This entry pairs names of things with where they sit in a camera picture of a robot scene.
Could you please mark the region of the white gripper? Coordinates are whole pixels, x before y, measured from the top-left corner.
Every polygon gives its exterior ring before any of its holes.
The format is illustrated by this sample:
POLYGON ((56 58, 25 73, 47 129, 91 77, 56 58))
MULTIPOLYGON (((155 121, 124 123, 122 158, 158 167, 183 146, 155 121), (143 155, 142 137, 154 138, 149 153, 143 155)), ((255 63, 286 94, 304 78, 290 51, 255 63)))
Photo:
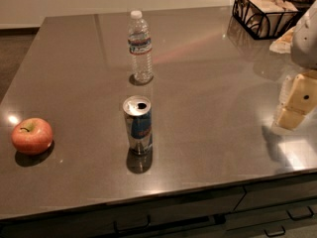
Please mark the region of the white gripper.
MULTIPOLYGON (((317 1, 297 22, 290 54, 294 63, 305 68, 317 68, 317 1)), ((288 75, 279 93, 275 125, 294 130, 316 106, 317 71, 305 70, 295 76, 288 75)))

